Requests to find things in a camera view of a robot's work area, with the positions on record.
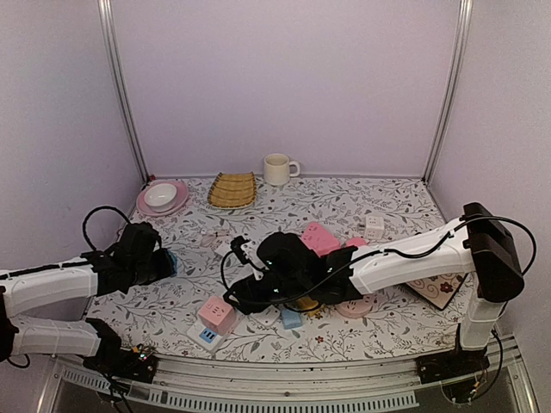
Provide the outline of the yellow cube adapter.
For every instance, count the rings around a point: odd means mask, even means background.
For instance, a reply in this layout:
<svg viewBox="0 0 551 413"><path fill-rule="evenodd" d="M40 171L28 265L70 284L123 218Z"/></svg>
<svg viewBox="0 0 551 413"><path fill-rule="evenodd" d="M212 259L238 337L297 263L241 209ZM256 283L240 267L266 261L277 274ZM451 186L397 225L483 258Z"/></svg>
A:
<svg viewBox="0 0 551 413"><path fill-rule="evenodd" d="M308 317L314 317L321 311L322 307L323 305L318 301L304 297L296 300L293 303L292 309L296 310L298 313L306 314Z"/></svg>

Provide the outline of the cyan cube adapter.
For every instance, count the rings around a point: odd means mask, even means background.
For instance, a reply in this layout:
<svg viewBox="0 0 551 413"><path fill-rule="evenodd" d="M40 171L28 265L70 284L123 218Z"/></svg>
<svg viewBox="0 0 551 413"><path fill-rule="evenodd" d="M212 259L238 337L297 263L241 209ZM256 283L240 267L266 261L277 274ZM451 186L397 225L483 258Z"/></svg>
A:
<svg viewBox="0 0 551 413"><path fill-rule="evenodd" d="M170 258L170 277L174 277L177 274L177 257L170 251L167 251L168 257Z"/></svg>

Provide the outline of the pink power strip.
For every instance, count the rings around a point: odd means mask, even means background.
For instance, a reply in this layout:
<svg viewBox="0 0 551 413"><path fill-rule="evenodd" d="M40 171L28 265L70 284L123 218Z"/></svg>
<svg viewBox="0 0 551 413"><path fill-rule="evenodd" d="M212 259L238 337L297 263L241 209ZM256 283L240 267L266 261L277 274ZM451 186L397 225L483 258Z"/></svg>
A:
<svg viewBox="0 0 551 413"><path fill-rule="evenodd" d="M317 256L326 256L341 248L341 243L318 222L309 223L300 240Z"/></svg>

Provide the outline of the light blue plug adapter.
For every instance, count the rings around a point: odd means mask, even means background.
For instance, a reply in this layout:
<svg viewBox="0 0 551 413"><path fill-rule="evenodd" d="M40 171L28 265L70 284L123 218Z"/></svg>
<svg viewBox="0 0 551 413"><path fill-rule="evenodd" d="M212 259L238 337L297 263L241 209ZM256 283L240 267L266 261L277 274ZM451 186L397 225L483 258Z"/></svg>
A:
<svg viewBox="0 0 551 413"><path fill-rule="evenodd" d="M285 330L293 330L302 326L302 319L298 312L283 309L281 311L281 318Z"/></svg>

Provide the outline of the small pink plug adapter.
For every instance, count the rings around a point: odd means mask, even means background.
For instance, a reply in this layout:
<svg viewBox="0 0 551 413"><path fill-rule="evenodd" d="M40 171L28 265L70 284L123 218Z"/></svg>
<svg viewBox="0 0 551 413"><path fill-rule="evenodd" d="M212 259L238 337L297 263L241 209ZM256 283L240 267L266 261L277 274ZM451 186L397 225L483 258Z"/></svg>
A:
<svg viewBox="0 0 551 413"><path fill-rule="evenodd" d="M362 237L353 237L345 242L345 247L362 247L368 243Z"/></svg>

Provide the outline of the round pink socket hub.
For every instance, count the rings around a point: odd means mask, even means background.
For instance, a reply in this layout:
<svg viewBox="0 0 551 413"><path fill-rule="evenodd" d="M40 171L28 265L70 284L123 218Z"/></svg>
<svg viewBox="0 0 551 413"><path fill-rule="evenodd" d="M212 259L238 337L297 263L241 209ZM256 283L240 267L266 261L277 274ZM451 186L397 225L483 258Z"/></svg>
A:
<svg viewBox="0 0 551 413"><path fill-rule="evenodd" d="M350 319L358 319L366 316L371 309L372 305L364 302L363 300L346 301L335 305L336 311L342 316Z"/></svg>

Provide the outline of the pink cube adapter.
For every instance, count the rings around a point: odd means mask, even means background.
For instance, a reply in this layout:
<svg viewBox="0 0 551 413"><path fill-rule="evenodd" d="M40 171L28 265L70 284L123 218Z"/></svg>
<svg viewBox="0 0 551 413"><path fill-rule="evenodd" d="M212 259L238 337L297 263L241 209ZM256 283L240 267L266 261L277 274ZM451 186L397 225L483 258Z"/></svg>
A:
<svg viewBox="0 0 551 413"><path fill-rule="evenodd" d="M233 307L218 296L210 297L198 311L203 324L218 335L228 333L237 319Z"/></svg>

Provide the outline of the white power strip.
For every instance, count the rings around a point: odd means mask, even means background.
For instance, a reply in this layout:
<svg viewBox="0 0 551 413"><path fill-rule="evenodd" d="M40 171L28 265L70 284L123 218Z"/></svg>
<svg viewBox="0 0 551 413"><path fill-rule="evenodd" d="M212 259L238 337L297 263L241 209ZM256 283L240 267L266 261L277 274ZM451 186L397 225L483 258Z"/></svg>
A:
<svg viewBox="0 0 551 413"><path fill-rule="evenodd" d="M209 354L216 353L226 339L235 331L245 315L241 312L236 312L236 319L231 324L229 330L221 335L209 329L199 318L186 331L187 337L200 348L206 350Z"/></svg>

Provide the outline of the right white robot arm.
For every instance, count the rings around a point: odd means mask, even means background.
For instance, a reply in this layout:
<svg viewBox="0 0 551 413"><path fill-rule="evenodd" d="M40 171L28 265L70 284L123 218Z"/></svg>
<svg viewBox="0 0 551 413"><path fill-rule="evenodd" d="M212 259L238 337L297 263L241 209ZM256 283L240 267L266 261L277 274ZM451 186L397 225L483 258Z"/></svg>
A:
<svg viewBox="0 0 551 413"><path fill-rule="evenodd" d="M491 214L478 202L436 229L378 247L363 245L317 254L298 235L275 232L250 253L236 237L230 251L252 273L225 284L223 298L244 314L309 297L322 305L360 299L387 287L441 274L474 274L476 291L461 321L457 347L445 367L463 375L479 359L505 304L524 289L511 220Z"/></svg>

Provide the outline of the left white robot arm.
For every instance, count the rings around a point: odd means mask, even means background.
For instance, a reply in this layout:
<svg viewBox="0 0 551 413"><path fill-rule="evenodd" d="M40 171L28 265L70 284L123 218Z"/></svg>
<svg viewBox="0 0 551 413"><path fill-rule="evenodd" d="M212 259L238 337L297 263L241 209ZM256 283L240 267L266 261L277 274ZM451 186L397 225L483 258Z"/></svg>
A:
<svg viewBox="0 0 551 413"><path fill-rule="evenodd" d="M121 373L130 351L102 320L62 322L25 317L58 302L128 293L176 274L176 257L148 223L127 225L106 250L92 249L68 262L1 275L1 359L28 354L74 354L93 367Z"/></svg>

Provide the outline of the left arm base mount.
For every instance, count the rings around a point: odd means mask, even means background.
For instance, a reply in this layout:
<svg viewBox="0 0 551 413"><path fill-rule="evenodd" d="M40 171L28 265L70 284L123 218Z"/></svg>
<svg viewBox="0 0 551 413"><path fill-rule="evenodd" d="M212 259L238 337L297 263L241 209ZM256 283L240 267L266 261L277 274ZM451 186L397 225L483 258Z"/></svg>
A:
<svg viewBox="0 0 551 413"><path fill-rule="evenodd" d="M86 318L85 322L95 330L100 344L95 355L84 357L84 367L109 377L152 383L158 366L154 348L138 344L124 349L121 338L104 321Z"/></svg>

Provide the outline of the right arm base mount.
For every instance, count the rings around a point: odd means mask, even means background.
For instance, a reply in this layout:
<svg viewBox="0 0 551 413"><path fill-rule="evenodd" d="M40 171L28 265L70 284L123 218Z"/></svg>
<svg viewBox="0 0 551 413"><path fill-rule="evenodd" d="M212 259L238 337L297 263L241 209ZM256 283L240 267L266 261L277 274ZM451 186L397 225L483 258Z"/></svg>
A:
<svg viewBox="0 0 551 413"><path fill-rule="evenodd" d="M419 356L415 359L416 373L422 384L454 379L481 372L490 366L486 348L464 350L462 347L446 352Z"/></svg>

